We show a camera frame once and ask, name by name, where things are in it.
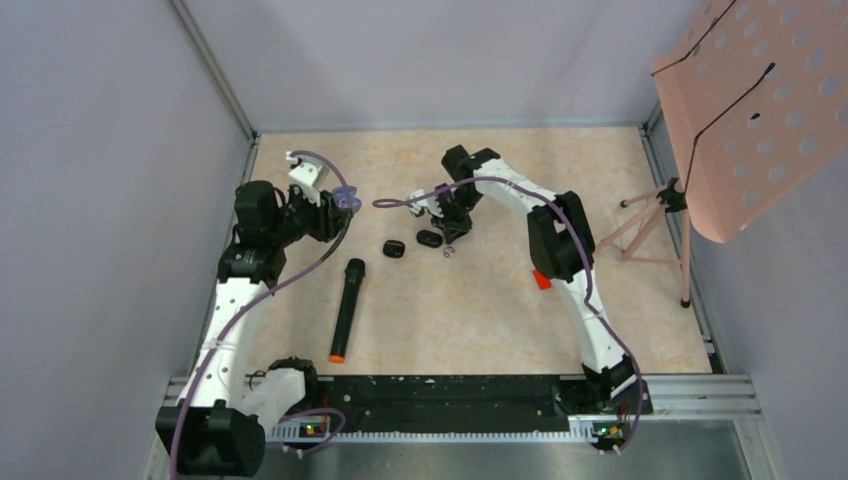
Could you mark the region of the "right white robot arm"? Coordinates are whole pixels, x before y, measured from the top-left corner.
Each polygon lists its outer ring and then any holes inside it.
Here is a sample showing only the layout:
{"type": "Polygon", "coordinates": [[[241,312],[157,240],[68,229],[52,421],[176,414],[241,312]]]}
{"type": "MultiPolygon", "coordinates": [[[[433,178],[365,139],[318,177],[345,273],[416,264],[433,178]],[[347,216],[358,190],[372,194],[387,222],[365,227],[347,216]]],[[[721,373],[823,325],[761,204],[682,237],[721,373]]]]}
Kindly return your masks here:
{"type": "Polygon", "coordinates": [[[636,373],[632,355],[607,328],[594,274],[595,242],[580,197],[535,184],[490,148],[471,154],[457,145],[441,165],[458,185],[423,203],[431,224],[453,243],[471,231],[471,212],[484,197],[525,218],[533,267],[561,293],[575,322],[587,400],[600,412],[614,411],[636,373]]]}

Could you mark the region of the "oval black charging case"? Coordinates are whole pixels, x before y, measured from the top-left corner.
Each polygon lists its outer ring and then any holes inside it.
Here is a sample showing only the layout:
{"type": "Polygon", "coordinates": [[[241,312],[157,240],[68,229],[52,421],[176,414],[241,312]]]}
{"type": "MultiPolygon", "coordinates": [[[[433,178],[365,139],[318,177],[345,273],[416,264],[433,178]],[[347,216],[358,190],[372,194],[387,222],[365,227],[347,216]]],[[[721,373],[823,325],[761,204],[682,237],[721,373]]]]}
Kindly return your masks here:
{"type": "Polygon", "coordinates": [[[416,242],[428,248],[439,248],[443,245],[444,240],[441,234],[421,229],[416,233],[416,242]]]}

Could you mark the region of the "red block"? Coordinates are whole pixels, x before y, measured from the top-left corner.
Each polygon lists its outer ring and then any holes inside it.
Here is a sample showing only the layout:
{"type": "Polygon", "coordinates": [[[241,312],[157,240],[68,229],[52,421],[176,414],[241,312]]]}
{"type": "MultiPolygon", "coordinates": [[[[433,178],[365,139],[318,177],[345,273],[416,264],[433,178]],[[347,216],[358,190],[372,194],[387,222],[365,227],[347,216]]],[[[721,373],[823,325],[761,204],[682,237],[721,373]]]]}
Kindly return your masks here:
{"type": "Polygon", "coordinates": [[[533,270],[533,276],[540,290],[548,290],[552,287],[551,280],[545,277],[540,271],[533,270]]]}

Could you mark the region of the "silver lilac oval case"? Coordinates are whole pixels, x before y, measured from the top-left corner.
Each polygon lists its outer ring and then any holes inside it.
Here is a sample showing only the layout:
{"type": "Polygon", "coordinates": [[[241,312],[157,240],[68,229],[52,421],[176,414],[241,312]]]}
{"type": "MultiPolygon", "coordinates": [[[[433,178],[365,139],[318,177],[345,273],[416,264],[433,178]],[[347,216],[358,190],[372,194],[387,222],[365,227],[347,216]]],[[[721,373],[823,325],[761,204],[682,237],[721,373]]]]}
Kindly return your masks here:
{"type": "Polygon", "coordinates": [[[357,196],[358,189],[356,186],[338,186],[332,190],[332,198],[335,205],[344,210],[350,210],[356,214],[362,207],[362,201],[357,196]]]}

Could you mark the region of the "small black earbud case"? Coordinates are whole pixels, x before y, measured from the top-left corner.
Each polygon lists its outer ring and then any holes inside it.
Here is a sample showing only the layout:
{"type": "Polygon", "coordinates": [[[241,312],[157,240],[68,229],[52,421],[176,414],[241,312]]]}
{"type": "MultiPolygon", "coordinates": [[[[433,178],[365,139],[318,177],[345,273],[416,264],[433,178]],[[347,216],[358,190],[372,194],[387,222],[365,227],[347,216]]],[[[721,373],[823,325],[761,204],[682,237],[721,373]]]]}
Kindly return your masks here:
{"type": "Polygon", "coordinates": [[[405,255],[406,245],[396,239],[389,239],[383,243],[382,254],[391,259],[400,259],[405,255]]]}

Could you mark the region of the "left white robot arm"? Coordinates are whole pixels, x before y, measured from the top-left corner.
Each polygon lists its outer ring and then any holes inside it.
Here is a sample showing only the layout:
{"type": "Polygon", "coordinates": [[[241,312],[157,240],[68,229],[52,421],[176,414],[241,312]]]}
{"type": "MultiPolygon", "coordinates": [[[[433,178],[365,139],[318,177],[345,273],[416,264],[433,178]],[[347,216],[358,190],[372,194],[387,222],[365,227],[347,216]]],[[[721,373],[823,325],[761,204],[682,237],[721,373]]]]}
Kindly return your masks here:
{"type": "Polygon", "coordinates": [[[340,246],[360,203],[353,186],[334,191],[292,185],[281,191],[250,181],[235,191],[236,224],[218,261],[215,303],[196,365],[175,406],[163,407],[156,431],[169,455],[172,479],[180,476],[255,475],[267,433],[292,408],[308,413],[320,386],[305,365],[277,367],[249,387],[247,361],[272,296],[319,266],[314,261],[288,279],[285,250],[305,237],[340,246]]]}

